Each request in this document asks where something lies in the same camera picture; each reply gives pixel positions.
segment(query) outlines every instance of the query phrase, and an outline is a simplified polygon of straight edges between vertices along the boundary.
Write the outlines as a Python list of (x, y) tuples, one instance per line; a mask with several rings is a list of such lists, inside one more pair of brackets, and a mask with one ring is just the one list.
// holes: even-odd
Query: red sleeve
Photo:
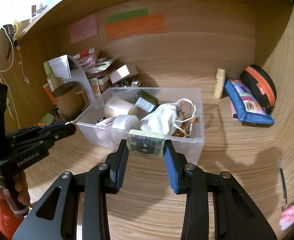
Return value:
[(0, 200), (0, 231), (8, 240), (12, 240), (13, 234), (23, 221), (17, 218), (11, 211), (7, 201)]

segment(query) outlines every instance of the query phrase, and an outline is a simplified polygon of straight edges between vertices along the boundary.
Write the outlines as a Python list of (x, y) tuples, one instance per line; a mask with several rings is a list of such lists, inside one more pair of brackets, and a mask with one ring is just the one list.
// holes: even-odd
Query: metal screw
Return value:
[(106, 168), (108, 168), (108, 165), (106, 163), (101, 163), (98, 166), (98, 169), (100, 169), (101, 171), (105, 170)]
[(185, 168), (188, 169), (189, 171), (193, 170), (195, 168), (195, 165), (192, 163), (187, 163), (185, 165)]
[(63, 177), (64, 179), (67, 179), (67, 178), (69, 178), (71, 176), (71, 172), (70, 171), (65, 171), (62, 175), (61, 175), (61, 177)]
[(231, 177), (231, 174), (228, 172), (228, 171), (223, 171), (222, 172), (222, 176), (225, 178), (225, 179), (229, 179)]

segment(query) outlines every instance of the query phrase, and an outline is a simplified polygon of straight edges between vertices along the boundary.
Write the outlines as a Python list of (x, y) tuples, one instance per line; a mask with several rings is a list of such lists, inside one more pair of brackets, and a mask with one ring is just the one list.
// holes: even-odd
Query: orange stripe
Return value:
[(265, 80), (265, 78), (263, 78), (261, 76), (261, 74), (253, 69), (251, 66), (248, 66), (245, 69), (249, 74), (251, 74), (262, 86), (262, 88), (265, 90), (266, 96), (268, 98), (268, 101), (270, 103), (270, 106), (274, 106), (275, 105), (275, 95), (273, 90), (271, 89), (270, 85), (268, 84), (268, 82)]

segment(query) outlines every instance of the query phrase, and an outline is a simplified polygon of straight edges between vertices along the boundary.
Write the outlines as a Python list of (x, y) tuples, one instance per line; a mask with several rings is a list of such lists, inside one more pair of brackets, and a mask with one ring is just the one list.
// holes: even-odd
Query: human hand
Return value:
[[(18, 200), (23, 205), (29, 205), (30, 195), (28, 192), (28, 184), (27, 184), (27, 180), (26, 180), (26, 174), (24, 173), (24, 171), (21, 171), (19, 173), (19, 179), (15, 183), (15, 189), (17, 192), (19, 192)], [(8, 197), (10, 197), (9, 190), (0, 185), (0, 199), (5, 200)]]

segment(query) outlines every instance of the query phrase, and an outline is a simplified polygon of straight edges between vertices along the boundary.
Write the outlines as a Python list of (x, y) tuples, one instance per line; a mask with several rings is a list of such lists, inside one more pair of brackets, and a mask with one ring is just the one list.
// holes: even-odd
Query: plastic storage container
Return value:
[[(102, 94), (102, 98), (104, 103), (106, 103), (112, 96), (117, 96), (122, 100), (131, 102), (139, 90), (144, 90), (153, 95), (159, 100), (160, 104), (176, 102), (181, 98), (188, 98), (196, 104), (196, 114), (199, 121), (193, 125), (191, 136), (189, 138), (166, 136), (166, 139), (170, 139), (173, 142), (175, 150), (183, 153), (189, 163), (197, 164), (205, 143), (204, 114), (200, 89), (141, 87), (109, 88)], [(147, 114), (147, 112), (139, 109), (138, 117), (139, 119), (142, 119)], [(117, 133), (117, 138), (127, 139), (128, 131), (111, 128), (111, 126), (103, 127), (96, 125), (96, 121), (103, 117), (103, 107), (94, 108), (93, 105), (90, 105), (77, 118), (77, 125), (90, 143), (110, 149), (117, 149), (120, 139), (118, 141), (113, 141), (110, 139), (110, 135), (112, 133)]]

